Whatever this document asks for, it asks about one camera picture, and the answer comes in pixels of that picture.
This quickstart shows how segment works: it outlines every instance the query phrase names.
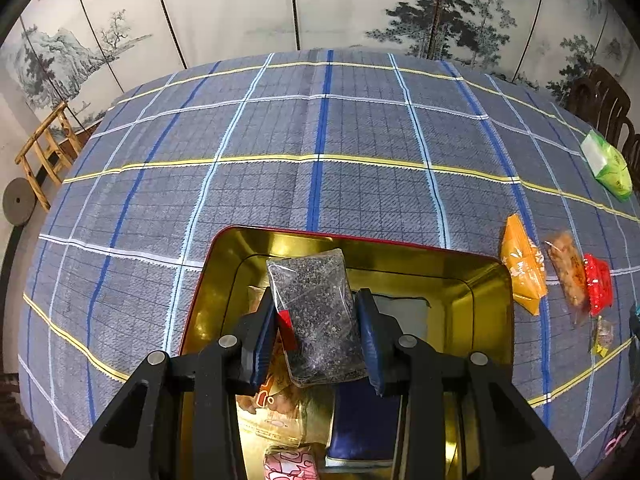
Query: pink package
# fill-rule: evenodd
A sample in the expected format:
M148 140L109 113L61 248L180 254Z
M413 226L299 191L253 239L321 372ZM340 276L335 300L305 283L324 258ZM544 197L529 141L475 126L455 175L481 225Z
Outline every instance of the pink package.
M264 480L318 480L310 447L272 450L264 455Z

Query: table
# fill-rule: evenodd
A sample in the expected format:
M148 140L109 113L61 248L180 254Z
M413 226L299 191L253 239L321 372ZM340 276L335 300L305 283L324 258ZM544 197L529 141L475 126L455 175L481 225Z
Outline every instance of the table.
M592 360L552 267L515 306L513 382L582 474L630 393L639 205L606 193L589 127L520 86L377 52L310 50L191 68L126 92L42 228L20 325L22 400L68 461L149 351L177 351L211 239L230 224L498 255L508 215L609 263L616 349Z

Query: wooden stool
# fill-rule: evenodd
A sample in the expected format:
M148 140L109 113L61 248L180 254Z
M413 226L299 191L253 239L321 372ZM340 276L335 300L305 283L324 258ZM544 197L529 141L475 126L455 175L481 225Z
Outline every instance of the wooden stool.
M68 142L71 145L72 151L75 153L75 156L73 157L74 159L79 155L80 151L82 150L80 141L78 140L78 137L76 136L74 131L71 129L71 125L69 124L69 121L65 116L65 108L67 107L68 105L66 104L66 102L62 101L56 107L56 109L53 110L49 114L49 116L46 119L44 119L44 121L42 121L42 124L38 126L34 134L31 137L29 137L29 140L27 140L27 143L22 147L22 149L20 150L20 153L18 153L18 155L15 157L15 163L20 164L24 169L24 173L26 174L27 180L29 181L29 184L31 184L31 189L33 189L33 192L36 194L36 197L40 201L40 204L42 204L42 207L46 211L50 209L49 200L47 200L47 197L42 191L40 184L37 183L36 178L33 175L33 171L31 171L31 167L29 166L29 163L27 161L26 154L33 147L33 149L36 152L36 155L40 159L40 162L42 163L44 169L47 170L47 173L49 174L53 182L55 182L56 184L62 184L62 180L60 180L60 177L58 175L60 174L60 171L62 170L62 168L67 168L67 169L71 168L71 160L66 155L66 153L62 150L62 148L60 148L60 145L56 142L56 139L53 138L53 135L51 134L51 130L49 129L49 126L51 125L51 123L56 119L60 121L60 124L62 125L62 130L65 133L65 137L68 139ZM48 143L48 146L44 150L40 147L38 143L38 139L43 134L44 134L44 138ZM58 155L58 162L56 163L55 166L52 166L51 163L49 162L49 156L54 152Z

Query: yellow stripe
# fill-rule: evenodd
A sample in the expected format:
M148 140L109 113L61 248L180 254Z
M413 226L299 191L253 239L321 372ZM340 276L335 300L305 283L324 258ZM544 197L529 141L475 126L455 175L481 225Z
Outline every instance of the yellow stripe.
M38 316L40 316L45 323L47 323L47 325L50 326L51 330L56 333L57 335L59 335L62 339L64 339L65 341L67 341L69 344L71 344L72 346L74 346L77 350L79 350L82 354L84 354L85 357L87 357L87 359L89 359L90 363L96 367L98 370L100 370L102 373L108 375L110 378L119 381L121 383L125 382L127 379L129 379L129 376L127 374L124 374L122 372L119 372L117 370L114 370L113 368L111 368L109 365L103 363L102 361L100 361L97 357L95 357L91 351L84 346L81 342L79 342L76 338L74 338L71 334L69 334L68 332L66 332L65 330L62 330L59 326L55 325L55 323L52 322L52 320L49 319L49 317L42 311L42 309L37 306L32 300L31 298L29 298L26 293L22 294L24 301L27 302L27 304L35 311L36 314L38 314ZM594 367L592 368L587 368L585 371L583 371L581 374L579 374L578 376L574 377L573 379L571 379L570 381L566 382L565 384L563 384L562 386L558 386L555 390L553 390L551 393L547 394L546 396L539 396L539 397L535 397L533 399L529 399L529 404L532 407L537 407L537 406L541 406L542 404L546 404L548 402L551 402L552 400L554 400L555 398L559 397L560 395L566 393L567 391L569 391L571 388L573 388L576 384L581 383L583 380L585 380L587 377L589 377L591 375L592 372L596 372L597 370L599 370L600 368L602 368L606 363L608 363L609 361L611 361L614 357L616 357L618 354L620 354L620 352L622 352L624 349L628 348L629 345L631 345L631 342L633 341L633 338L628 339L627 341L625 341L624 343L622 343L622 345L620 345L619 347L617 347L615 350L611 351L609 354L607 354L607 356L602 359L601 361L599 361Z
M550 114L549 112L545 112L544 110L542 110L542 109L540 109L540 108L537 108L537 107L535 107L534 105L532 105L532 104L530 104L530 103L527 103L527 102L521 101L520 99L515 98L515 97L513 97L513 96L507 95L507 94L505 94L505 93L500 94L500 92L495 91L495 90L493 90L493 89L491 89L491 88L487 88L486 86L482 86L482 85L479 85L479 84L476 84L476 83L472 83L471 81L469 81L469 80L467 80L467 79L465 79L465 82L466 82L468 85L474 86L475 88L479 88L479 89L481 89L481 90L483 90L483 91L485 91L485 92L489 92L489 94L494 94L494 95L499 95L499 96L504 95L507 99L509 99L509 100L511 100L511 101L514 101L514 102L519 103L519 104L521 104L521 105L527 106L527 107L531 108L532 110L535 110L535 111L537 111L537 112L539 112L539 113L543 114L544 116L549 117L550 119L555 119L555 120L556 120L556 121L558 121L559 123L564 124L564 126L566 126L567 128L571 128L572 130L575 130L576 132L580 132L581 134L586 135L586 134L585 134L582 130L580 130L579 128L576 128L575 126L571 126L571 125L570 125L569 123L567 123L567 122L566 122L562 117L558 117L558 116L557 116L557 115L555 115L555 114Z
M391 160L389 158L375 158L372 156L322 154L321 160L330 162L352 162L355 164L366 164L368 166L381 166L383 168L401 168L404 170L425 170L426 167L421 162L409 162L407 160Z
M224 156L220 158L219 162L220 164L233 164L233 163L242 163L242 162L312 162L314 160L327 160L330 162L350 162L352 164L366 164L368 166L380 166L382 168L400 168L400 169L406 169L406 170L426 170L427 169L425 165L423 165L420 162L408 162L404 160L390 160L388 158L373 158L369 156L340 155L340 154L287 155L285 153L281 153L277 155ZM214 161L213 158L192 158L187 160L168 160L168 161L162 161L162 162L148 162L146 164L141 162L136 162L132 164L126 164L121 168L111 168L109 170L99 171L97 173L89 173L86 175L66 178L65 180L63 180L63 183L70 184L72 182L78 182L79 180L87 180L89 178L95 178L105 174L118 174L118 173L122 173L123 171L129 171L129 170L144 170L148 168L179 168L181 166L202 166L202 165L211 164L213 161ZM577 202L582 202L587 205L591 205L593 207L596 207L598 209L601 209L613 215L617 215L622 218L631 220L633 222L640 223L640 219L636 218L635 216L629 215L622 211L618 211L617 209L613 209L599 202L594 202L593 200L590 200L583 196L576 195L574 193L553 189L551 187L540 186L540 184L535 184L533 182L521 180L518 176L515 176L515 177L500 176L500 175L494 175L490 173L483 173L482 171L477 171L477 170L468 170L467 168L455 168L452 166L432 165L431 169L436 173L449 173L449 174L458 174L461 176L470 176L473 178L489 180L491 182L498 182L500 184L521 183L527 189L531 189L533 191L555 195L555 196L564 196L571 200L575 200Z
M318 61L318 62L311 62L311 61L295 61L295 62L290 62L290 63L279 63L279 64L274 64L274 65L269 65L267 68L286 68L289 66L323 66L323 65L337 65L337 66L353 66L356 68L373 68L373 69L377 69L377 70L394 70L394 67L392 66L383 66L383 65L370 65L370 64L363 64L363 63L347 63L347 62L341 62L341 61ZM194 77L190 77L187 79L181 79L180 81L174 81L170 84L168 84L166 87L169 88L171 86L176 86L176 85L181 85L184 83L188 83L191 81L198 81L199 79L204 79L207 77L216 77L219 75L228 75L228 74L234 74L234 73L239 73L239 72L247 72L248 70L259 70L260 68L262 68L262 66L247 66L244 68L235 68L232 70L225 70L224 72L214 72L211 74L203 74L203 75L197 75ZM418 75L424 75L427 77L433 77L436 79L445 79L445 80L449 80L449 81L465 81L467 84L481 89L485 92L489 92L491 94L494 95L500 95L500 92L497 92L491 88L487 88L486 86L482 86L476 83L473 83L469 80L464 79L463 77L453 77L453 76L449 76L449 75L444 75L444 74L434 74L431 72L424 72L423 70L412 70L410 68L399 68L398 69L400 72L407 72L407 73L412 73L412 74L418 74ZM137 94L134 95L132 97L127 97L126 99L121 99L120 101L118 101L116 103L116 105L120 104L120 103L125 103L127 101L131 101L133 99L137 99L139 97L143 97L145 95L149 95L149 94L153 94L154 92L158 92L160 89L164 88L163 86L159 86L157 88L153 88L151 90L147 90L146 92L142 92L142 94ZM544 110L535 107L534 105L524 102L518 98L515 98L513 96L507 95L507 94L503 94L507 99L510 99L511 101L517 102L521 105L524 105L526 107L531 108L532 110L535 110L543 115L545 115L546 117L549 118L553 118L555 120L557 120L559 123L564 124L564 126L567 126L568 128L571 128L572 130L575 130L576 132L580 132L581 134L585 135L585 133L580 130L579 128L576 128L575 126L571 126L569 123L567 123L562 117L558 117L555 114L551 114L549 112L545 112Z
M367 65L367 64L362 64L362 63L346 63L346 62L341 62L341 61L318 61L318 62L311 62L311 61L295 61L295 62L291 62L291 63L280 63L280 64L274 64L274 65L269 65L267 68L285 68L288 66L323 66L323 65L338 65L338 66L353 66L353 67L358 67L358 68L376 68L379 70L394 70L394 67L392 66L380 66L380 65ZM191 81L197 81L199 79L204 79L207 77L215 77L215 76L219 76L219 75L228 75L228 74L235 74L235 73L239 73L239 72L247 72L248 70L259 70L261 69L262 66L246 66L244 68L235 68L233 70L225 70L224 72L214 72L211 74L203 74L203 75L197 75L194 77L190 77L187 79L181 79L180 81L174 81L170 84L168 84L166 87L169 88L171 86L176 86L176 85L181 85L184 83L188 83ZM461 77L452 77L449 75L443 75L443 74L434 74L431 72L424 72L422 70L412 70L410 68L399 68L398 70L400 70L400 72L409 72L409 73L413 73L413 74L419 74L419 75L425 75L428 77L434 77L436 79L447 79L450 81L459 81L462 80ZM132 101L133 99L137 99L139 97L143 97L145 95L149 95L149 94L153 94L154 92L158 92L161 88L164 88L164 86L159 86L157 88L153 88L151 90L147 90L146 92L142 92L142 94L137 94L134 95L132 97L127 97L126 99L121 99L120 101L118 101L116 103L116 105L120 104L120 103L126 103L127 101Z
M620 345L618 348L616 348L615 350L611 351L610 353L607 354L607 356L602 359L601 361L599 361L594 367L593 369L587 368L585 371L583 371L581 374L579 374L578 376L574 377L573 379L571 379L570 381L566 382L565 384L563 384L562 386L558 386L555 390L553 390L551 393L546 394L546 396L539 396L539 397L535 397L533 399L529 399L529 404L535 408L537 406L541 406L542 404L546 404L548 402L551 402L552 400L554 400L556 397L561 396L562 394L568 392L571 388L573 388L576 384L580 384L583 380L585 380L587 377L589 377L591 375L592 372L596 372L597 370L599 370L600 368L602 368L605 364L607 364L609 361L611 361L615 356L617 356L618 354L620 354L620 352L622 352L624 349L628 348L629 345L631 345L631 342L633 341L633 338L627 339L624 343L622 343L622 345Z
M541 193L546 193L546 194L551 194L551 195L556 195L556 196L564 196L567 197L571 200L575 200L576 202L582 202L585 203L587 205L591 205L593 207L596 207L597 209L602 209L603 211L606 211L607 213L611 213L613 215L617 215L617 216L621 216L622 218L627 218L628 220L631 220L633 222L640 222L640 219L636 218L633 215L629 215L627 213L623 213L622 211L618 211L617 209L613 209L611 207L608 207L604 204L601 204L599 202L594 202L593 200L590 200L588 198L585 198L583 196L579 196L573 193L568 193L566 191L562 191L562 190L557 190L557 189L553 189L550 187L545 187L545 186L540 186L539 184L534 184L533 182L527 182L526 180L522 180L521 181L522 185L524 187L526 187L527 189L531 189L533 191L538 191Z
M102 361L97 359L89 351L89 349L86 346L84 346L81 342L79 342L71 334L69 334L68 332L65 332L59 326L55 325L52 322L52 320L50 320L49 317L42 311L42 309L39 306L37 306L35 303L33 303L33 301L31 300L31 298L29 296L27 296L25 293L23 293L22 296L24 298L24 301L26 301L27 304L35 311L35 313L38 314L38 316L40 316L44 320L44 322L51 327L51 330L53 330L53 332L58 334L62 339L64 339L69 344L74 346L76 349L81 351L82 354L84 354L85 357L87 359L89 359L91 364L94 365L96 368L98 368L98 370L100 370L102 373L108 375L111 379L114 379L114 380L119 381L121 383L123 383L124 381L129 379L129 376L127 374L123 374L122 372L114 370L109 365L106 365L105 363L103 363Z
M482 178L483 180L490 180L492 182L499 182L501 184L507 183L517 183L520 181L518 176L500 176L500 175L492 175L489 173L483 173L482 171L477 170L468 170L467 168L452 168L450 166L438 166L432 165L431 169L436 173L454 173L462 176L472 176L475 178Z

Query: metal screw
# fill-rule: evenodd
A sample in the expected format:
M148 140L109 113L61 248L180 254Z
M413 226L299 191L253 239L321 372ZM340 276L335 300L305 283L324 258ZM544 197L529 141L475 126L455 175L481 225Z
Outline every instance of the metal screw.
M413 348L418 344L418 340L412 335L401 335L398 339L398 343L404 348Z
M223 335L220 339L218 339L218 344L222 346L222 348L231 348L235 346L238 342L238 338L234 335Z
M477 366L484 366L489 362L489 358L482 352L473 352L470 359L471 362Z
M159 365L162 361L164 361L164 352L161 350L155 350L151 352L148 356L146 356L146 360L150 365Z

